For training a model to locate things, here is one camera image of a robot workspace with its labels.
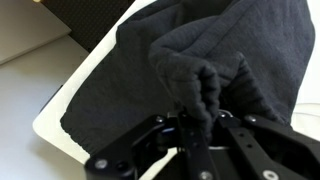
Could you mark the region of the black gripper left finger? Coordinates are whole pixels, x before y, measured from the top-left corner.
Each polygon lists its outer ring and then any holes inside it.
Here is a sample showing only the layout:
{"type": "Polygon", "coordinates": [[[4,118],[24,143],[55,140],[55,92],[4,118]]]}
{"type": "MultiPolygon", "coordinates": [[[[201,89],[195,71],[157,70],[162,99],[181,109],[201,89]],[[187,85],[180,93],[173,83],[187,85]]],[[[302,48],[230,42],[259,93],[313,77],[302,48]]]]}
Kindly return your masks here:
{"type": "Polygon", "coordinates": [[[219,180],[200,125],[185,113],[153,115],[92,155],[87,180],[138,180],[155,162],[176,148],[187,180],[219,180]]]}

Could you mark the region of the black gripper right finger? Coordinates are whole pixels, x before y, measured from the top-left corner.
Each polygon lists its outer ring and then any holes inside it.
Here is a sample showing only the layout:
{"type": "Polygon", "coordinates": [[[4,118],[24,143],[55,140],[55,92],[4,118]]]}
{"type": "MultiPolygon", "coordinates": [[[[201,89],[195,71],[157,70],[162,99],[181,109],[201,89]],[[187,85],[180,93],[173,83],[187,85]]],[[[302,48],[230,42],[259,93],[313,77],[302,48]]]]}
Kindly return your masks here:
{"type": "Polygon", "coordinates": [[[221,111],[213,155],[222,180],[320,180],[319,141],[257,115],[221,111]]]}

